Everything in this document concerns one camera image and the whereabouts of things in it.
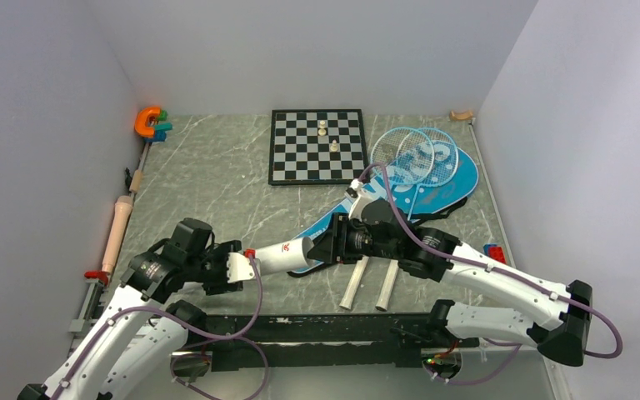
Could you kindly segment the white shuttlecock tube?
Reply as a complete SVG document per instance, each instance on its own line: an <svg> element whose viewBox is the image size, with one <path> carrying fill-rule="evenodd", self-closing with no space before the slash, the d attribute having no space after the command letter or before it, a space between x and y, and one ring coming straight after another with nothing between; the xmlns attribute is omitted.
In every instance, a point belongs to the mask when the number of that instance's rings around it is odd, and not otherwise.
<svg viewBox="0 0 640 400"><path fill-rule="evenodd" d="M261 276L267 276L310 268L313 260L308 258L308 252L312 247L313 240L310 237L298 237L266 247L248 249L245 255L254 259Z"/></svg>

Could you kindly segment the blue racket bag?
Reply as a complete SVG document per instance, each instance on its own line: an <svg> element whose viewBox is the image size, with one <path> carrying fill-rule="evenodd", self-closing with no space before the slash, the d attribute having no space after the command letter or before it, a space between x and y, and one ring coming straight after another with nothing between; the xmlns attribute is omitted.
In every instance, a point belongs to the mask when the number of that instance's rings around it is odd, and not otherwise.
<svg viewBox="0 0 640 400"><path fill-rule="evenodd" d="M394 200L400 210L408 215L409 209L413 205L415 195L416 205L413 206L412 223L426 222L437 219L444 219L454 210L467 201L473 191L477 188L479 181L478 166L473 159L462 149L458 149L459 163L455 175L452 179L438 187L420 187L416 185L408 187L395 187L392 190ZM371 178L370 182L365 184L364 189L370 193L376 193L380 198L386 197L385 188L382 179L377 175ZM323 233L331 221L333 213L349 213L353 199L346 197L335 207L330 209L325 215L318 219L314 224L300 232L298 237L310 237L313 241ZM310 267L302 267L295 271L287 272L294 278L300 278L308 275L314 270L323 268L322 262L314 261Z"/></svg>

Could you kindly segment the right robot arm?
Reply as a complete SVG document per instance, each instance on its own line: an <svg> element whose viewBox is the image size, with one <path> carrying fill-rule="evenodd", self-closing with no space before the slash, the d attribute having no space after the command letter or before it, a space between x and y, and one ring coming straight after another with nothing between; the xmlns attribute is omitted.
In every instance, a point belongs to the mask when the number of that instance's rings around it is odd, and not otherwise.
<svg viewBox="0 0 640 400"><path fill-rule="evenodd" d="M436 228L416 227L401 211L379 199L358 218L335 212L313 241L308 258L355 263L363 257L395 260L415 278L454 283L479 291L513 310L510 317L467 314L455 302L438 301L426 323L429 341L445 346L458 338L490 338L534 346L541 355L581 367L592 320L592 287L580 280L549 282L486 257Z"/></svg>

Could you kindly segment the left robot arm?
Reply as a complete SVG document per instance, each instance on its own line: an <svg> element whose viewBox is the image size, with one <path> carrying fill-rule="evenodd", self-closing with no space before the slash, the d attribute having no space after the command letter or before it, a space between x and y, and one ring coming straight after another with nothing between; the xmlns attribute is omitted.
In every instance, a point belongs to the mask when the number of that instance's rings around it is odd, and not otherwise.
<svg viewBox="0 0 640 400"><path fill-rule="evenodd" d="M122 399L179 348L199 348L206 313L188 302L166 303L187 283L207 294L242 289L258 265L238 240L217 243L212 227L186 217L131 259L101 317L66 362L44 383L26 385L20 399Z"/></svg>

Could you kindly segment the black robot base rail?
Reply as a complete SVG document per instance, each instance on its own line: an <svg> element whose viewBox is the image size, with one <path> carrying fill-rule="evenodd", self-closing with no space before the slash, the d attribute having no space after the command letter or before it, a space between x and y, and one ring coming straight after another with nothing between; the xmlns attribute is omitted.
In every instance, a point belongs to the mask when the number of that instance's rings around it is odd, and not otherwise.
<svg viewBox="0 0 640 400"><path fill-rule="evenodd" d="M426 312L286 314L261 316L234 340L203 345L190 334L173 371L182 377L242 368L386 365L418 368L452 340L429 330Z"/></svg>

